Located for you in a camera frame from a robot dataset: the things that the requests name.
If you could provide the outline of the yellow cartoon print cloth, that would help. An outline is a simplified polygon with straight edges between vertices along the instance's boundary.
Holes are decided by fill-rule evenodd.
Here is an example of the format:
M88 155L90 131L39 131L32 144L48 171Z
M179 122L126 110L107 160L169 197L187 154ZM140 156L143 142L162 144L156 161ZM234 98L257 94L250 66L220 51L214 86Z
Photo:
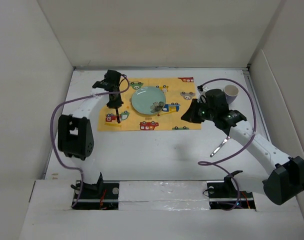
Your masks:
M121 94L124 102L119 114L121 123L117 123L116 111L103 107L98 117L99 132L120 131L170 131L170 130L200 130L201 126L181 120L193 99L197 98L195 80L190 77L170 78L130 78L129 90ZM133 93L143 87L156 87L164 92L166 103L163 109L155 115L138 113L131 104Z

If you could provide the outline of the black handled fork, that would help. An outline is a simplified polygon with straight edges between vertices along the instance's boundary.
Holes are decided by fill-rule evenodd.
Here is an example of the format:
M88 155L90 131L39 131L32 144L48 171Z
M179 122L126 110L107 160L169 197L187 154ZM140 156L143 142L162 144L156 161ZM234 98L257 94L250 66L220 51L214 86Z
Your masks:
M121 115L120 115L120 113L119 113L119 109L116 108L116 109L115 109L115 112L116 112L116 121L117 121L118 124L120 124L121 121L122 121L122 117L121 117Z

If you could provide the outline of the light green floral plate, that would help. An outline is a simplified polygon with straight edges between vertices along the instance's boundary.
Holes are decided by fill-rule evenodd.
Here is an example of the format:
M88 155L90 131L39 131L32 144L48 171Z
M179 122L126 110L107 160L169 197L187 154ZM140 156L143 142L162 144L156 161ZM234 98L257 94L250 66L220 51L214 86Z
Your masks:
M166 104L165 93L155 86L136 90L131 96L131 105L139 114L156 115Z

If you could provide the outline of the silver spoon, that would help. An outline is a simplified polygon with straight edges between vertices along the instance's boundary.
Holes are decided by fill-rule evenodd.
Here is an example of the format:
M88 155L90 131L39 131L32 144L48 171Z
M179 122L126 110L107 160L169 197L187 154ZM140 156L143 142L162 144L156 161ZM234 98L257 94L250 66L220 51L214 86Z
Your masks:
M211 158L217 154L217 152L229 141L230 136L227 136L220 144L215 148L215 150L209 155Z

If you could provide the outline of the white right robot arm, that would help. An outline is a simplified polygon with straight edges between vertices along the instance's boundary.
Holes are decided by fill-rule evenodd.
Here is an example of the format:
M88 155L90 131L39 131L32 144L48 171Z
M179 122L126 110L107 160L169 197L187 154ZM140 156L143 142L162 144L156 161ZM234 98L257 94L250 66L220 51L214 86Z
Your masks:
M227 196L239 197L242 191L255 192L280 206L304 191L304 159L289 156L257 133L241 112L229 108L222 90L207 91L205 102L193 99L181 119L194 124L213 122L242 145L242 150L248 151L266 171L263 176L243 175L241 170L228 173L223 184Z

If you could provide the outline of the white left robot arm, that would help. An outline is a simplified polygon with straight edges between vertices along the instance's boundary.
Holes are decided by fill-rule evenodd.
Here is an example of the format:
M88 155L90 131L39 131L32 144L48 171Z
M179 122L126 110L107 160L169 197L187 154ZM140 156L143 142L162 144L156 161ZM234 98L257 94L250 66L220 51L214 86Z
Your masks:
M98 146L95 143L95 130L102 108L117 110L123 104L121 94L130 88L127 76L108 70L103 80L95 82L90 95L70 100L81 101L73 112L62 114L58 119L57 148L73 162L72 168L82 171L86 192L92 198L103 194L103 185L98 182L100 171L92 153Z

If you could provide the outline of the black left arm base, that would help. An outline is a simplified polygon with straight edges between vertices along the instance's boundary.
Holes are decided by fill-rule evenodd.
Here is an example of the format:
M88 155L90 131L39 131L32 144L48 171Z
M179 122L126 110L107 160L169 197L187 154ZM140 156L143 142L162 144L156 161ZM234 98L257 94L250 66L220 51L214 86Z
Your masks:
M119 181L105 181L100 174L97 183L84 183L77 200L81 181L77 180L70 187L74 190L72 209L74 210L118 210L119 209Z

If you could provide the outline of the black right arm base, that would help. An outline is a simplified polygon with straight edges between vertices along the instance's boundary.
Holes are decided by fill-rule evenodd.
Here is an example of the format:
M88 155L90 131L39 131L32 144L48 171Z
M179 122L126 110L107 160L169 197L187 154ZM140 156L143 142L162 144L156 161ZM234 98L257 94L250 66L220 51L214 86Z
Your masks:
M235 209L255 210L256 205L252 192L240 191L239 197L233 180L225 176L223 180L210 180L205 184L202 194L208 197L211 210L229 211L234 205Z

